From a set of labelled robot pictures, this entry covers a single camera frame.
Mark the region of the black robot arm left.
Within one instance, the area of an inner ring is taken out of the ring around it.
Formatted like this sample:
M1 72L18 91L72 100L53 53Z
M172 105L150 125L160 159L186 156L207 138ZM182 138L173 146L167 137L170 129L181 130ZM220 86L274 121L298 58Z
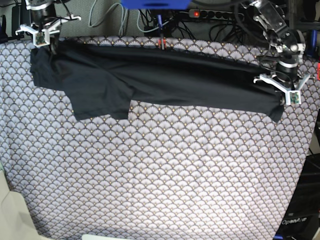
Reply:
M274 69L264 65L267 59L265 53L259 60L259 65L269 74L262 73L253 80L273 86L282 92L285 105L302 103L302 88L311 78L311 74L299 74L299 65L303 62L306 50L306 41L300 30L291 29L285 15L277 5L268 0L239 0L234 2L234 16L238 25L250 36L255 35L244 26L239 17L240 6L247 9L254 7L257 12L253 20L262 27L262 33L268 43L268 50L275 48L278 53Z

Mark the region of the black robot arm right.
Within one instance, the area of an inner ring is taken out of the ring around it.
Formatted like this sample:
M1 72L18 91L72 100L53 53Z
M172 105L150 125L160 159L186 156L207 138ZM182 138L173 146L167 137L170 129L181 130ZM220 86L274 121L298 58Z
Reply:
M66 16L57 15L55 4L63 5ZM52 53L58 46L62 24L82 19L70 12L64 0L26 0L25 7L30 11L30 25L21 24L15 34L26 33L35 47L47 47Z

